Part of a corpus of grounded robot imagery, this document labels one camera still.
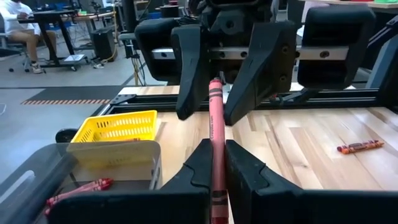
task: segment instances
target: person's leg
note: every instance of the person's leg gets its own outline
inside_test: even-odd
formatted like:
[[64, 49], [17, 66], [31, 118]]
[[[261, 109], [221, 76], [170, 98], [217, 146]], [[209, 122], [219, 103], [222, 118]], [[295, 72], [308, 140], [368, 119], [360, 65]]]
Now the person's leg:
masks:
[[16, 42], [25, 42], [30, 60], [32, 61], [32, 63], [37, 61], [36, 46], [38, 38], [36, 35], [33, 34], [33, 32], [13, 32], [11, 35], [8, 36], [8, 39]]
[[52, 47], [54, 49], [55, 54], [57, 54], [57, 34], [54, 31], [52, 31], [52, 30], [47, 30], [46, 33], [49, 36], [49, 39], [51, 41], [51, 45], [52, 45]]

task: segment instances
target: crayon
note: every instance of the crayon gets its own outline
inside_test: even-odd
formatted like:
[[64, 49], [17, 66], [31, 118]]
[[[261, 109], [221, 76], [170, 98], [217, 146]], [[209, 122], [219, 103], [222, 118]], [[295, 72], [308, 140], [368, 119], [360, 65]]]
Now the crayon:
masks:
[[209, 84], [210, 141], [213, 145], [213, 192], [211, 223], [228, 224], [228, 193], [225, 184], [225, 124], [223, 85], [220, 79]]
[[[111, 184], [104, 184], [104, 185], [100, 185], [100, 186], [96, 186], [96, 187], [88, 187], [88, 188], [83, 189], [83, 190], [80, 191], [80, 192], [108, 190], [110, 186], [111, 186]], [[55, 200], [54, 202], [52, 202], [52, 204], [50, 205], [50, 208], [48, 208], [48, 209], [46, 209], [46, 210], [44, 211], [44, 215], [45, 215], [45, 216], [48, 216], [48, 215], [50, 214], [51, 207], [53, 207], [53, 206], [54, 206], [57, 202], [59, 202], [60, 200], [62, 200], [62, 198], [59, 199], [59, 200]]]
[[346, 149], [346, 148], [349, 148], [349, 147], [355, 147], [355, 146], [360, 146], [360, 145], [362, 145], [362, 144], [369, 144], [369, 143], [376, 143], [376, 142], [379, 142], [379, 140], [369, 140], [369, 141], [367, 141], [367, 142], [362, 142], [362, 143], [354, 143], [354, 144], [349, 144], [348, 146], [346, 146], [346, 145], [344, 145], [344, 146], [338, 146], [337, 147], [337, 151], [339, 151], [339, 152], [341, 152], [341, 150], [342, 149]]
[[52, 198], [49, 198], [47, 200], [47, 205], [51, 205], [55, 200], [60, 200], [60, 199], [63, 199], [65, 197], [68, 197], [69, 195], [73, 195], [75, 193], [81, 192], [85, 188], [91, 188], [92, 186], [96, 186], [96, 185], [110, 184], [110, 183], [112, 183], [112, 181], [113, 181], [113, 179], [111, 179], [111, 178], [102, 178], [102, 179], [98, 179], [96, 181], [92, 181], [92, 182], [90, 182], [88, 184], [85, 184], [85, 185], [82, 185], [81, 187], [79, 187], [79, 188], [77, 188], [75, 190], [72, 190], [70, 192], [66, 192], [66, 193], [54, 196]]
[[351, 154], [354, 152], [361, 152], [364, 150], [368, 150], [368, 149], [377, 149], [380, 148], [384, 145], [384, 142], [373, 142], [373, 143], [366, 143], [366, 144], [361, 144], [361, 143], [357, 143], [357, 144], [351, 144], [351, 147], [347, 147], [347, 148], [342, 148], [341, 149], [341, 153], [343, 154]]

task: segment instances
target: person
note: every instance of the person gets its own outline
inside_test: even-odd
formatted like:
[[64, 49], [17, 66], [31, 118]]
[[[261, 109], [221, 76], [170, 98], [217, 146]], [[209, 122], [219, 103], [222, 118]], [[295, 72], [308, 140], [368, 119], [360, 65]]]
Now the person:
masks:
[[[21, 3], [20, 0], [1, 0], [0, 14], [4, 19], [4, 29], [7, 38], [15, 42], [25, 42], [29, 54], [32, 71], [42, 73], [38, 63], [37, 43], [43, 39], [40, 27], [37, 23], [21, 24], [19, 19], [27, 19], [33, 14], [32, 9]], [[52, 47], [56, 50], [57, 36], [54, 31], [46, 31]]]

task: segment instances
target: sneaker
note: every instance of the sneaker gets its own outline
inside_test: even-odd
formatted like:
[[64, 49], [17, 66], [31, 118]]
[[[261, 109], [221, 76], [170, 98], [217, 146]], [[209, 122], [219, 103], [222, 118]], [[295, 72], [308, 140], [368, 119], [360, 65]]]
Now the sneaker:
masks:
[[40, 65], [37, 62], [32, 64], [32, 70], [34, 74], [43, 73], [43, 69], [40, 67]]

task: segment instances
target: white shirt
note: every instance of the white shirt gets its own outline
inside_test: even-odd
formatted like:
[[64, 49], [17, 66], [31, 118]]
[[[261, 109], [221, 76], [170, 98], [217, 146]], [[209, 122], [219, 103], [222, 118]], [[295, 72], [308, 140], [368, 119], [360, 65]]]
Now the white shirt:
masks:
[[23, 3], [13, 2], [11, 0], [0, 0], [0, 13], [4, 19], [4, 29], [6, 34], [9, 35], [20, 30], [33, 30], [34, 34], [40, 35], [40, 27], [37, 23], [20, 24], [18, 22], [17, 16], [22, 12], [28, 15], [33, 14], [30, 7]]

